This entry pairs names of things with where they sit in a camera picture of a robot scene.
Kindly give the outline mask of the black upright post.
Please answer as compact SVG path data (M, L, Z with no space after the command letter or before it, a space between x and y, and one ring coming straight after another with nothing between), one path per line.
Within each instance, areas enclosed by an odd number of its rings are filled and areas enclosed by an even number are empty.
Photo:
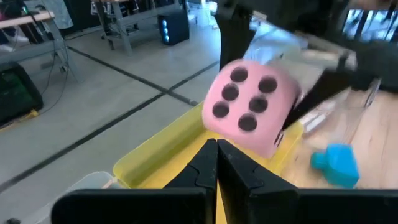
M228 63L242 59L256 31L250 28L252 10L240 0L218 0L215 19L220 30L220 70Z

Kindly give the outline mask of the small clear plastic bin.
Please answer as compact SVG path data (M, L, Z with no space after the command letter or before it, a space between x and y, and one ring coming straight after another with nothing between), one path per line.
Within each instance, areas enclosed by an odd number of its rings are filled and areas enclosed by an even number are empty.
M98 171L90 173L72 186L66 189L64 193L55 197L52 201L46 204L44 207L38 209L36 212L29 215L27 218L22 220L21 224L51 224L51 211L55 202L65 194L74 190L80 189L122 189L123 187L119 184L118 180L111 174L105 171Z

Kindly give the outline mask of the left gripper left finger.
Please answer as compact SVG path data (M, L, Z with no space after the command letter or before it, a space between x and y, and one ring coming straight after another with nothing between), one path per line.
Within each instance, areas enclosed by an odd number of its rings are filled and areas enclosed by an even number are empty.
M161 189L81 189L59 198L52 224L215 224L218 144L209 139Z

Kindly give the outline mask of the blue toy brick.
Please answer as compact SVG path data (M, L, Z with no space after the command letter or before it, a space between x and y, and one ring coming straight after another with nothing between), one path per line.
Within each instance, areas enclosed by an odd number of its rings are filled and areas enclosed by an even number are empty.
M325 150L311 155L311 166L320 170L331 185L353 189L360 174L352 145L329 144Z

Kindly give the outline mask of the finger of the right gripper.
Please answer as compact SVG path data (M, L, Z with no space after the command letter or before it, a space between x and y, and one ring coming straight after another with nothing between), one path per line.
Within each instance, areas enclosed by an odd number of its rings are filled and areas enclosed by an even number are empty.
M354 71L348 69L325 69L314 86L290 110L282 126L282 130L287 129L319 104L349 88L353 83Z

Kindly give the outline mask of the large clear plastic bin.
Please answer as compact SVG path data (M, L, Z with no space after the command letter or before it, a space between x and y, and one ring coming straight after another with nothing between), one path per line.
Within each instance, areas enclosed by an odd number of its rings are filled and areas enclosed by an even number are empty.
M301 117L305 135L314 139L349 142L381 85L381 78L360 73L354 51L312 35L259 32L245 57L288 71L300 83L302 98L324 73L349 77L348 87Z

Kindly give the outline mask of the wooden top desk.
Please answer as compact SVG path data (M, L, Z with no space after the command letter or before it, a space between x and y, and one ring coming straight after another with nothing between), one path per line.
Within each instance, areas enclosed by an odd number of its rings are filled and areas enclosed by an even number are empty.
M62 56L62 59L65 60L62 65L66 66L68 68L68 71L73 74L76 81L81 83L84 81L83 75L77 69L72 56L70 56L70 51L54 21L54 18L55 15L51 11L40 11L38 14L33 16L24 16L15 19L0 21L0 29L9 26L29 24L35 21L44 21L47 23L49 31L52 33L54 38L54 40L48 40L40 44L30 45L28 47L23 47L19 50L14 50L13 52L0 54L0 63L7 63L10 61L21 62L39 57L44 54L58 53Z

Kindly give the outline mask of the black computer tower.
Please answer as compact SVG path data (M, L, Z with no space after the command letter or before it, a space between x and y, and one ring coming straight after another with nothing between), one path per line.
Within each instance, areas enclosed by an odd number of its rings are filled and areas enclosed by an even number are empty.
M184 10L177 10L157 16L162 43L175 45L190 38L189 22Z

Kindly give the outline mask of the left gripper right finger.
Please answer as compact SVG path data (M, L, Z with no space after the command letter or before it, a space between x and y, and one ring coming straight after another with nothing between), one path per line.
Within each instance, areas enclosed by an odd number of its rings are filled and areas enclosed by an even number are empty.
M228 224L398 224L398 190L303 189L218 140Z

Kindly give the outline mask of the grey metal leg desk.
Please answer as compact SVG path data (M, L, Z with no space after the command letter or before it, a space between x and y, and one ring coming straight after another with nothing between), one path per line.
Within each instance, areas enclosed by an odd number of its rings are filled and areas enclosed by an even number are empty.
M91 0L92 10L103 28L101 38L110 49L119 40L128 55L131 42L140 36L158 31L157 18L186 9L186 0Z

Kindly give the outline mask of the yellow plastic bin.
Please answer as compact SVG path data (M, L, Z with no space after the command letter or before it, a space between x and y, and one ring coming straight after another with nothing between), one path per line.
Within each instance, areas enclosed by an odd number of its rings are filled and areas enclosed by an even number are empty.
M222 136L204 127L202 108L202 103L193 107L118 160L113 167L113 174L119 183L130 189L162 188L183 170L207 139L221 139ZM293 157L302 134L302 124L291 125L284 131L284 137L270 159L242 147L238 149L266 169L281 175Z

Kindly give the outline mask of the black equipment crate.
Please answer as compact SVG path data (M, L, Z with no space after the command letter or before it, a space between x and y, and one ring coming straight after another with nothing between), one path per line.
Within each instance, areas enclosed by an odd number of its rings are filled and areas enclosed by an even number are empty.
M40 92L17 62L0 64L0 126L43 108Z

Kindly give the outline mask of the pink foam die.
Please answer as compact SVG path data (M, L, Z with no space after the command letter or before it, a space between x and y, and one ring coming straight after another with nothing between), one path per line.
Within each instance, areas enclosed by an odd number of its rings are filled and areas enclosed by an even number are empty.
M217 74L203 101L204 126L257 155L270 158L301 88L285 70L235 60Z

